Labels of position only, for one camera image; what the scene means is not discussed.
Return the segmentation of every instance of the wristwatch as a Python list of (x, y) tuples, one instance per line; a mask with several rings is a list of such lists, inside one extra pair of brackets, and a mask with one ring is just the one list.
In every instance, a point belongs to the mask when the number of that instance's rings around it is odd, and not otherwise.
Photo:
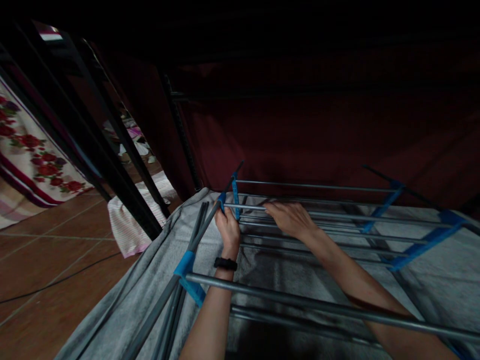
[(213, 264), (214, 268), (222, 268), (225, 270), (237, 270), (238, 264), (230, 259), (224, 259), (223, 257), (217, 257), (215, 263)]

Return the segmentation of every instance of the hand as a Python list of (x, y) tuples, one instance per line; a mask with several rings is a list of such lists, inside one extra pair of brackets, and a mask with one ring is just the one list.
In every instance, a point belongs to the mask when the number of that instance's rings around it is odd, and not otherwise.
[(321, 231), (314, 224), (307, 210), (298, 202), (275, 201), (267, 202), (263, 206), (266, 208), (265, 212), (275, 220), (280, 230), (303, 243), (311, 239), (314, 233)]
[(218, 208), (215, 213), (215, 224), (223, 239), (223, 249), (236, 249), (238, 252), (240, 247), (240, 227), (234, 214), (232, 214), (232, 210), (229, 207), (225, 207), (225, 214), (223, 214), (222, 210)]

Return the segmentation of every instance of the black cable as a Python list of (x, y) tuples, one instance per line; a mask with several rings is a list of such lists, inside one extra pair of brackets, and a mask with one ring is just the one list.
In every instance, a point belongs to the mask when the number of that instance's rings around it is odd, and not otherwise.
[(56, 282), (54, 282), (54, 283), (51, 283), (50, 285), (47, 285), (47, 286), (45, 286), (45, 287), (42, 287), (42, 288), (40, 288), (40, 289), (38, 289), (38, 290), (29, 292), (29, 293), (26, 293), (26, 294), (23, 294), (23, 295), (20, 295), (20, 296), (15, 296), (15, 297), (9, 298), (9, 299), (7, 299), (7, 300), (2, 300), (2, 301), (0, 301), (0, 304), (5, 304), (5, 303), (11, 302), (11, 301), (13, 301), (13, 300), (25, 298), (25, 297), (27, 297), (27, 296), (30, 296), (30, 295), (39, 293), (39, 292), (41, 292), (42, 290), (51, 288), (52, 286), (57, 285), (57, 284), (60, 284), (60, 283), (64, 282), (65, 280), (68, 280), (68, 279), (70, 279), (71, 277), (74, 277), (75, 275), (78, 275), (78, 274), (80, 274), (81, 272), (83, 272), (83, 271), (91, 268), (92, 266), (94, 266), (94, 265), (96, 265), (96, 264), (98, 264), (98, 263), (101, 263), (102, 261), (105, 261), (105, 260), (108, 260), (108, 259), (110, 259), (110, 258), (113, 258), (114, 256), (117, 256), (118, 254), (121, 254), (121, 252), (116, 252), (116, 253), (114, 253), (113, 255), (110, 255), (110, 256), (104, 257), (103, 259), (100, 259), (100, 260), (98, 260), (98, 261), (95, 261), (94, 263), (88, 265), (87, 267), (84, 267), (83, 269), (78, 270), (77, 272), (74, 272), (72, 275), (69, 275), (69, 276), (63, 278), (62, 280), (58, 280), (58, 281), (56, 281)]

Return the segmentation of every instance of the pink striped cloth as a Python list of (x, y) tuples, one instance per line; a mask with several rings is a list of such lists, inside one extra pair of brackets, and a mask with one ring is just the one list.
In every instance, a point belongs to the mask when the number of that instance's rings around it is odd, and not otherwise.
[[(152, 179), (165, 202), (177, 196), (176, 191), (163, 171), (152, 176)], [(136, 184), (136, 187), (163, 228), (167, 219), (160, 210), (160, 206), (154, 201), (143, 182)], [(110, 215), (113, 237), (124, 258), (141, 253), (149, 247), (152, 241), (123, 205), (118, 196), (115, 196), (108, 202), (108, 213)]]

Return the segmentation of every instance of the red curtain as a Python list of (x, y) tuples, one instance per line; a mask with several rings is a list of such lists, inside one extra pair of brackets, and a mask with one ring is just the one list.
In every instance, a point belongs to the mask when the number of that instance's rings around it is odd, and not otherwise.
[[(241, 160), (250, 180), (387, 187), (362, 164), (458, 209), (479, 192), (477, 88), (426, 87), (479, 73), (478, 41), (329, 52), (312, 57), (242, 60), (177, 67), (174, 90), (284, 86), (416, 84), (408, 88), (316, 96), (210, 100), (180, 110), (203, 185), (220, 191)], [(180, 196), (193, 183), (155, 67), (101, 53), (114, 84)], [(385, 194), (240, 186), (241, 191), (381, 201)], [(420, 205), (404, 195), (404, 205)]]

